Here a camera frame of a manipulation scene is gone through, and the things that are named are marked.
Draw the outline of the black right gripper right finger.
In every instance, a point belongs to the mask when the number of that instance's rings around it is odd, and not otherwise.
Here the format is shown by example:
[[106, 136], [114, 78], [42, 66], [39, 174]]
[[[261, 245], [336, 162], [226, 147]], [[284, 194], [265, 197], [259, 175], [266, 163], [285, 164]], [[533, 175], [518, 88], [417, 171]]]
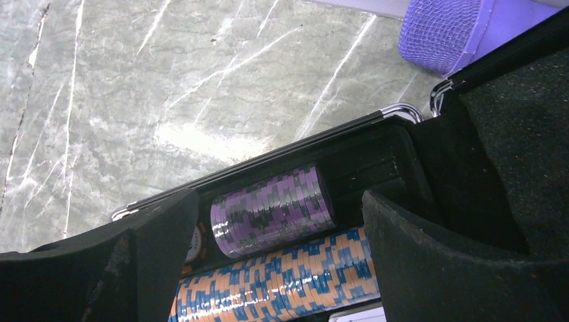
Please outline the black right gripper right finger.
[[568, 261], [474, 241], [372, 192], [364, 230], [389, 321], [567, 321]]

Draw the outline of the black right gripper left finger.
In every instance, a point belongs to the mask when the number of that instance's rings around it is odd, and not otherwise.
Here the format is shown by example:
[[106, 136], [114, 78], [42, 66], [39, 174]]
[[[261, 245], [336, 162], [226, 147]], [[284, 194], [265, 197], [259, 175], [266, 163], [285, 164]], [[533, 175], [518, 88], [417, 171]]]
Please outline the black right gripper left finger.
[[198, 218], [191, 189], [30, 252], [1, 255], [2, 321], [166, 321]]

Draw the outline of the purple poker chip stack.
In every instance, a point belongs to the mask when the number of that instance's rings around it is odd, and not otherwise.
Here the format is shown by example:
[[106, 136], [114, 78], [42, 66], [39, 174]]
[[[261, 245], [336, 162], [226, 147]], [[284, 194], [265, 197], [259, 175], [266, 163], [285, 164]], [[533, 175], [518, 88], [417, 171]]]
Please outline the purple poker chip stack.
[[261, 180], [211, 204], [213, 237], [237, 259], [336, 227], [333, 207], [315, 164]]

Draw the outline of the black poker chip case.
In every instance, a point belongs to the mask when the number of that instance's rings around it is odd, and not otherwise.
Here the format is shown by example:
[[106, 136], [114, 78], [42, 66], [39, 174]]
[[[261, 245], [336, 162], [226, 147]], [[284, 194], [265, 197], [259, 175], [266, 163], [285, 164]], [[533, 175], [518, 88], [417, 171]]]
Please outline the black poker chip case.
[[[568, 261], [568, 10], [435, 86], [432, 102], [421, 123], [372, 113], [192, 182], [198, 211], [239, 184], [314, 161], [338, 222], [317, 239], [364, 228], [362, 195], [372, 191], [474, 241]], [[381, 297], [291, 321], [373, 306]]]

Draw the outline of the playing cards deck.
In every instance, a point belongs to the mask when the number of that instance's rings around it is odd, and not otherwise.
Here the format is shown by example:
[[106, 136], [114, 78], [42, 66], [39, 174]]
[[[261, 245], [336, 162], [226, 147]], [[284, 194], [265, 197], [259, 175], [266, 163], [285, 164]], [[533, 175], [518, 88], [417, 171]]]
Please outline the playing cards deck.
[[370, 309], [354, 309], [341, 313], [334, 313], [328, 319], [329, 322], [386, 322], [383, 307]]

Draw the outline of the blue orange ten chip stack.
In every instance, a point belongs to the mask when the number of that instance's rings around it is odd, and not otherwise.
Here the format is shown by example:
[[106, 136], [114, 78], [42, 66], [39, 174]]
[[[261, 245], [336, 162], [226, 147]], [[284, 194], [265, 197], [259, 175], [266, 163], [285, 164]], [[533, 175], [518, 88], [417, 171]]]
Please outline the blue orange ten chip stack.
[[379, 298], [360, 226], [184, 278], [168, 319], [290, 321]]

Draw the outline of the purple object behind case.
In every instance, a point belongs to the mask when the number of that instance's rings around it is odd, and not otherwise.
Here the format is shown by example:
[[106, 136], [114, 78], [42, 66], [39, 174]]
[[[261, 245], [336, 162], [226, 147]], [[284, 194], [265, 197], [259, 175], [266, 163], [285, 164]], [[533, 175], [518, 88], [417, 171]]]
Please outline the purple object behind case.
[[412, 1], [399, 36], [399, 54], [448, 76], [559, 10], [538, 1]]

